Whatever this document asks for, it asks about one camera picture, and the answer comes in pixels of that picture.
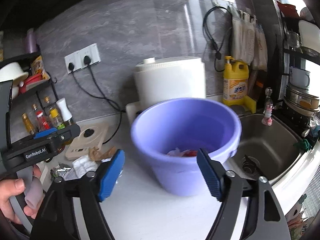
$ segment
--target power cord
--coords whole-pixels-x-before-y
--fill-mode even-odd
[[[108,142],[116,135],[116,133],[118,132],[118,130],[119,130],[119,128],[120,128],[120,125],[121,125],[121,121],[122,121],[122,113],[125,113],[125,111],[124,111],[124,110],[121,110],[121,109],[120,109],[120,106],[118,105],[118,103],[116,103],[115,101],[107,98],[107,97],[105,96],[105,94],[102,92],[102,90],[101,90],[100,87],[98,86],[97,81],[96,81],[96,79],[95,79],[95,77],[94,77],[94,75],[93,75],[93,72],[92,72],[92,70],[91,70],[91,65],[90,65],[90,63],[91,63],[90,57],[85,56],[85,57],[84,57],[84,64],[88,66],[89,71],[90,71],[90,74],[91,74],[92,79],[93,79],[93,82],[94,82],[94,84],[96,85],[96,87],[98,88],[99,92],[103,95],[103,97],[98,97],[98,96],[92,95],[91,93],[89,93],[87,90],[85,90],[85,89],[80,85],[80,83],[78,82],[78,80],[76,79],[76,77],[75,77],[75,75],[74,75],[74,71],[73,71],[73,70],[74,70],[75,66],[74,66],[73,63],[69,63],[68,69],[71,71],[71,74],[72,74],[72,76],[73,76],[76,84],[78,85],[78,87],[79,87],[83,92],[85,92],[87,95],[89,95],[89,96],[91,96],[91,97],[93,97],[93,98],[98,98],[98,99],[104,99],[104,100],[106,100],[106,101],[109,103],[109,105],[112,106],[113,109],[115,109],[116,111],[119,111],[119,112],[120,112],[120,120],[119,120],[119,124],[118,124],[115,132],[110,136],[110,138],[109,138],[108,140],[106,140],[105,142],[102,143],[102,144],[106,144],[106,143],[108,143]]]
[[[204,33],[204,36],[206,37],[206,39],[208,40],[208,42],[210,43],[210,47],[212,50],[214,50],[216,53],[215,53],[215,58],[214,58],[214,69],[215,71],[217,72],[222,72],[224,71],[224,69],[222,70],[218,70],[217,67],[216,67],[216,62],[217,62],[217,59],[220,60],[221,59],[221,48],[223,46],[223,43],[224,43],[224,40],[225,40],[225,37],[227,36],[228,32],[230,30],[232,30],[232,27],[230,27],[226,32],[225,34],[223,35],[223,39],[222,39],[222,42],[221,42],[221,45],[220,47],[218,47],[216,41],[214,40],[213,36],[211,35],[210,31],[209,31],[209,27],[208,27],[208,16],[210,13],[212,13],[213,11],[217,10],[217,9],[225,9],[230,15],[231,15],[231,19],[232,19],[232,14],[231,12],[227,9],[227,8],[224,8],[222,6],[214,6],[212,7],[210,10],[208,10],[206,12],[206,14],[204,15],[204,18],[203,18],[203,22],[202,22],[202,30],[203,30],[203,33]]]

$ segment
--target white pepper grinder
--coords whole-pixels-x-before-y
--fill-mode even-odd
[[[56,102],[57,106],[60,109],[61,116],[65,126],[72,125],[75,122],[72,120],[72,114],[68,109],[67,102],[65,98],[61,98]]]

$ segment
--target silicone pink tube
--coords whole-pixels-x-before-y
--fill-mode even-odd
[[[24,200],[30,208],[36,209],[42,195],[43,189],[41,181],[37,177],[33,176],[30,189],[28,190]]]

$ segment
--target drain strainer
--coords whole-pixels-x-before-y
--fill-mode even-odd
[[[258,171],[257,171],[257,166],[258,168],[260,168],[260,163],[259,161],[254,158],[254,157],[251,157],[249,156],[250,161],[246,160],[246,158],[242,158],[242,170],[247,173],[248,175],[251,175],[251,176],[254,176],[254,175],[257,175],[258,174]]]

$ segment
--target countertop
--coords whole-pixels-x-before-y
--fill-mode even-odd
[[[107,137],[116,128],[116,116],[108,116],[79,123],[107,121],[111,125]],[[109,198],[101,203],[101,209],[116,240],[201,240],[205,239],[219,211],[220,203],[211,197],[209,191],[192,197],[180,197],[166,192],[150,169],[139,159],[130,139],[130,124],[126,117],[115,135],[103,150],[116,146],[125,151],[122,176],[118,179]],[[280,179],[274,192],[286,214],[300,198],[313,178],[320,164],[320,143],[305,153]],[[52,160],[48,167],[57,162],[68,163],[64,152]],[[225,169],[232,169],[229,163]],[[246,198],[241,207],[232,239],[239,239],[246,212]],[[89,239],[84,226],[80,201],[74,199],[75,213],[82,240]]]

